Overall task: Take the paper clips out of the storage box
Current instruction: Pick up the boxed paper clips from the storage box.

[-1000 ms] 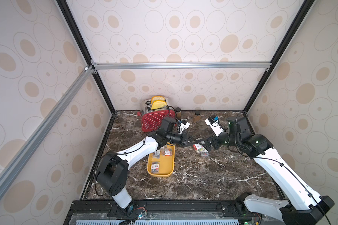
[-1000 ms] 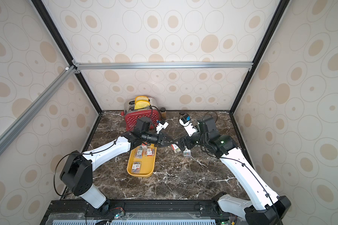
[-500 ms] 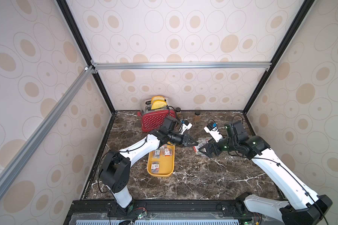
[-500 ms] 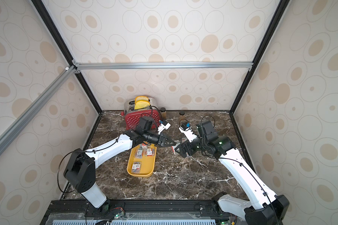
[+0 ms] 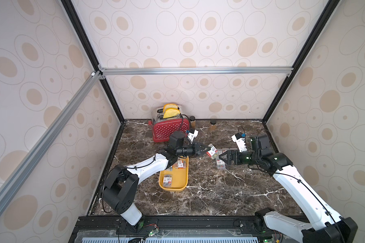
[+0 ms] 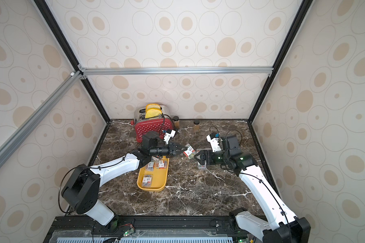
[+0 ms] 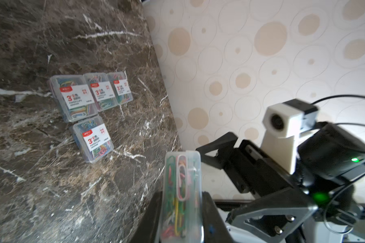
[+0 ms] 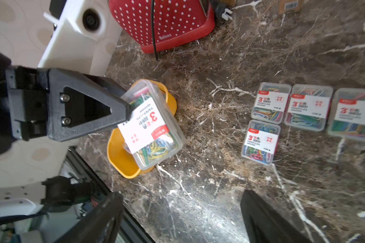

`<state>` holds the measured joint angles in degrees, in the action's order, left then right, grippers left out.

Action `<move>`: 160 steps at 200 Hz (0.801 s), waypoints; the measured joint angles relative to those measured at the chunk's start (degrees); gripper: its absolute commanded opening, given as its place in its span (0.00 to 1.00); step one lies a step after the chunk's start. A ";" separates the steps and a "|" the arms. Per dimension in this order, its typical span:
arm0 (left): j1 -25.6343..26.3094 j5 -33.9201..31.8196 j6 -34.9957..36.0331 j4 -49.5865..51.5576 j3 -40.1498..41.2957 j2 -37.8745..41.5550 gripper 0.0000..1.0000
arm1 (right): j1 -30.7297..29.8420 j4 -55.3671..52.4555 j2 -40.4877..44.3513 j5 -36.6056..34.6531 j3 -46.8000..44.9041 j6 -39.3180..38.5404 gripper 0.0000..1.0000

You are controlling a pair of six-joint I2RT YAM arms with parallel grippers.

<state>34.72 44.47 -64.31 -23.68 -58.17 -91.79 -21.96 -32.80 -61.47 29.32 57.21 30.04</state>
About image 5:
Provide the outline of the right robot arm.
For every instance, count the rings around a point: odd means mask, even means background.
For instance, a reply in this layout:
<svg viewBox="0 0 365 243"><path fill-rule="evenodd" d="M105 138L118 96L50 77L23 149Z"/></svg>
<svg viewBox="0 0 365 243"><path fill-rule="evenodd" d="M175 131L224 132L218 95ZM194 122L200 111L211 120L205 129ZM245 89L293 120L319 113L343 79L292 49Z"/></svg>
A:
<svg viewBox="0 0 365 243"><path fill-rule="evenodd" d="M282 233L299 243L351 243L358 225L350 217L342 217L329 206L303 179L292 161L275 152L266 135L247 137L235 134L237 149L223 152L219 159L227 165L255 166L280 183L298 204L308 222L280 214L271 208L255 213L254 227L259 233L269 230Z"/></svg>

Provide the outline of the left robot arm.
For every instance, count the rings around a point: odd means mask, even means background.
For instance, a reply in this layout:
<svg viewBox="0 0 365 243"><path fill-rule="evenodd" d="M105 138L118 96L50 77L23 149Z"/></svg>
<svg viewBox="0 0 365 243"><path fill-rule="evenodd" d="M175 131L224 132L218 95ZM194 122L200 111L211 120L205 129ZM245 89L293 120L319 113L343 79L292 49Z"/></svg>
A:
<svg viewBox="0 0 365 243"><path fill-rule="evenodd" d="M142 227L144 217L134 204L137 187L147 178L172 167L180 157L199 157L210 151L210 147L192 141L185 145L186 133L175 131L168 144L157 150L152 157L130 166L115 166L103 183L101 198L129 225Z"/></svg>

